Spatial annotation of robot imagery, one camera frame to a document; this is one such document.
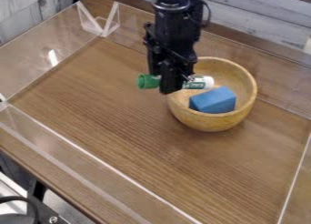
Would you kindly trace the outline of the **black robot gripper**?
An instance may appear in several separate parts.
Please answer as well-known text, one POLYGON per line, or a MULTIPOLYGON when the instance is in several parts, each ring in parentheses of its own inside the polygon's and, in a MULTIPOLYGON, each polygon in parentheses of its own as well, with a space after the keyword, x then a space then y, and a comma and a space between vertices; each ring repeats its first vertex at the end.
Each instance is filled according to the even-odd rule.
POLYGON ((160 75, 158 91, 166 95, 182 88, 182 82, 193 74, 198 27, 188 23, 146 22, 142 28, 149 74, 160 75))

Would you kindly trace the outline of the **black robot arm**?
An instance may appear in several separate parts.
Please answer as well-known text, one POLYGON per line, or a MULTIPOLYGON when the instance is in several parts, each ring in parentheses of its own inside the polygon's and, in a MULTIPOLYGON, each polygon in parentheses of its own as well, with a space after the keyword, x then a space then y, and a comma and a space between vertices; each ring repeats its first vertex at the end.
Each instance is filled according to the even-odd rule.
POLYGON ((201 0, 154 0, 154 22, 144 24, 149 74, 160 76, 158 91, 182 88, 197 62, 194 43, 200 38, 201 0))

